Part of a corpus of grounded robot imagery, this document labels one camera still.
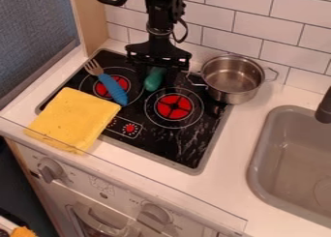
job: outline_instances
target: black robotic arm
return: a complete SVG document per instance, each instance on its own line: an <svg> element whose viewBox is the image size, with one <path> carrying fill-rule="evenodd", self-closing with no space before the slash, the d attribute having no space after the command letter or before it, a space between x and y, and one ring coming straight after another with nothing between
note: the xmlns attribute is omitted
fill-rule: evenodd
<svg viewBox="0 0 331 237"><path fill-rule="evenodd" d="M111 6L123 6L128 0L98 0ZM148 22L146 25L149 41L143 44L128 44L128 58L133 63L143 63L157 67L174 67L181 70L189 68L192 54L177 48L170 41L182 43L188 36L188 26L182 19L185 14L183 0L145 0ZM174 24L181 23L186 33L181 39L174 35Z"/></svg>

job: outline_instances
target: control knob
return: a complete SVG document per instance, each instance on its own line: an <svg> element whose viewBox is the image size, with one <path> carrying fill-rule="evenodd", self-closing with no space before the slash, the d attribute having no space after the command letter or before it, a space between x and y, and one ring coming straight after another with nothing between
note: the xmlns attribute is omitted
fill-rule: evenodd
<svg viewBox="0 0 331 237"><path fill-rule="evenodd" d="M66 173L62 166L51 158L42 158L38 163L38 171L42 174L46 183L50 184L53 180L62 180Z"/></svg>

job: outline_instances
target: silver pot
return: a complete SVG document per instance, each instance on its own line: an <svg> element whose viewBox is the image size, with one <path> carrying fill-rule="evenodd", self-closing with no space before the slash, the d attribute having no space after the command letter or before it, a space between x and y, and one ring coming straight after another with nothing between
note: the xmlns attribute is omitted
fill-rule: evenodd
<svg viewBox="0 0 331 237"><path fill-rule="evenodd" d="M218 102L242 104L256 95L264 81L278 78L278 72L267 69L275 73L274 78L265 79L264 69L255 61L230 54L216 57L203 65L200 75L205 84L193 83L190 74L187 78L194 86L205 86L209 95Z"/></svg>

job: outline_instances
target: black stovetop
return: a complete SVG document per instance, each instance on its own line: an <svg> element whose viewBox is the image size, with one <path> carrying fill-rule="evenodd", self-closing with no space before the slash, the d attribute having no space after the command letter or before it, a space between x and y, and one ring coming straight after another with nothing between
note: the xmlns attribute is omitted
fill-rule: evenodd
<svg viewBox="0 0 331 237"><path fill-rule="evenodd" d="M211 140L224 116L226 104L213 101L204 87L193 86L185 73L169 70L160 90L149 93L142 86L148 71L146 67L133 67L126 63L125 56L106 50L101 50L95 59L129 96L129 105L120 110L103 134L119 141L117 143L129 145L120 145L123 148L134 146L147 155L197 168L206 151L211 152L213 148ZM202 82L200 77L192 77ZM81 69L40 110L63 87L112 100L98 79Z"/></svg>

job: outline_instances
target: metal sink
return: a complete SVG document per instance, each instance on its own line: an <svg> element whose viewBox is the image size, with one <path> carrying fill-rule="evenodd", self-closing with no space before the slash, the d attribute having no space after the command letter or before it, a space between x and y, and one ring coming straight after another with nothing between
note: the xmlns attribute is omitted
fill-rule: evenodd
<svg viewBox="0 0 331 237"><path fill-rule="evenodd" d="M269 113L248 184L264 202L331 228L331 125L314 113L292 105Z"/></svg>

